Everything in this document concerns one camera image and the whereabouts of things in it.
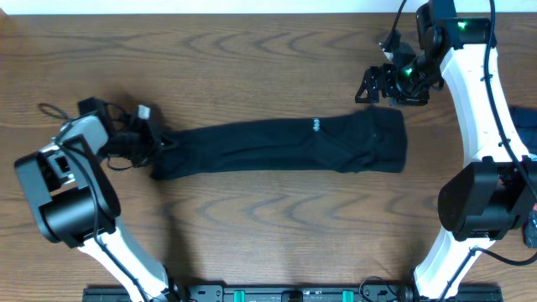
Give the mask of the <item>black polo shirt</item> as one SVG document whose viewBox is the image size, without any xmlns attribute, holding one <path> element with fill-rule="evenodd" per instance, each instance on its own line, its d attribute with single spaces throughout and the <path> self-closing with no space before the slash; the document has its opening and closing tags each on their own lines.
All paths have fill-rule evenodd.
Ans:
<svg viewBox="0 0 537 302">
<path fill-rule="evenodd" d="M 196 128 L 170 138 L 178 144 L 154 163 L 156 180 L 246 170 L 400 173 L 408 148 L 402 112 L 385 107 Z"/>
</svg>

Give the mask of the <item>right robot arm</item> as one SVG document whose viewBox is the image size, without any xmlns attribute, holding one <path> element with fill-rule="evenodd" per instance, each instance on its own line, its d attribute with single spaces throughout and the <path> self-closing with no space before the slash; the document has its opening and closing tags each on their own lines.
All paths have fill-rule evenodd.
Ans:
<svg viewBox="0 0 537 302">
<path fill-rule="evenodd" d="M 462 284 L 492 245 L 520 228 L 536 202 L 536 163 L 519 137 L 498 73 L 495 17 L 461 18 L 451 0 L 430 0 L 416 12 L 420 52 L 392 29 L 381 47 L 387 62 L 367 69 L 355 100 L 381 98 L 424 106 L 447 88 L 463 145 L 462 170 L 441 188 L 441 230 L 394 301 L 493 301 L 496 287 Z"/>
</svg>

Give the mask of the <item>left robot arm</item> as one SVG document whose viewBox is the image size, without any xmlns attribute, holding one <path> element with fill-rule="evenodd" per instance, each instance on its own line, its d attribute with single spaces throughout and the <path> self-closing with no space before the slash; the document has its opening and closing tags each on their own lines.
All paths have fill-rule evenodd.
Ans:
<svg viewBox="0 0 537 302">
<path fill-rule="evenodd" d="M 70 117 L 48 103 L 39 110 L 63 124 L 45 147 L 17 159 L 14 169 L 40 233 L 97 260 L 121 285 L 90 287 L 85 301 L 187 301 L 188 291 L 148 254 L 121 218 L 116 191 L 101 164 L 124 158 L 144 167 L 173 146 L 140 105 L 117 117 L 111 102 L 91 97 Z"/>
</svg>

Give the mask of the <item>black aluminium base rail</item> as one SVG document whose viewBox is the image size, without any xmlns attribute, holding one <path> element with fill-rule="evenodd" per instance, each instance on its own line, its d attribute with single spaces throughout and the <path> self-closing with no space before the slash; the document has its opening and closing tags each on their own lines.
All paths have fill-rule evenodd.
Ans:
<svg viewBox="0 0 537 302">
<path fill-rule="evenodd" d="M 192 302 L 394 302 L 437 301 L 418 296 L 409 285 L 388 286 L 374 282 L 361 287 L 222 287 L 221 285 L 192 286 L 187 290 Z M 131 301 L 126 289 L 84 289 L 83 302 Z M 449 302 L 501 302 L 503 293 L 498 286 L 462 286 Z"/>
</svg>

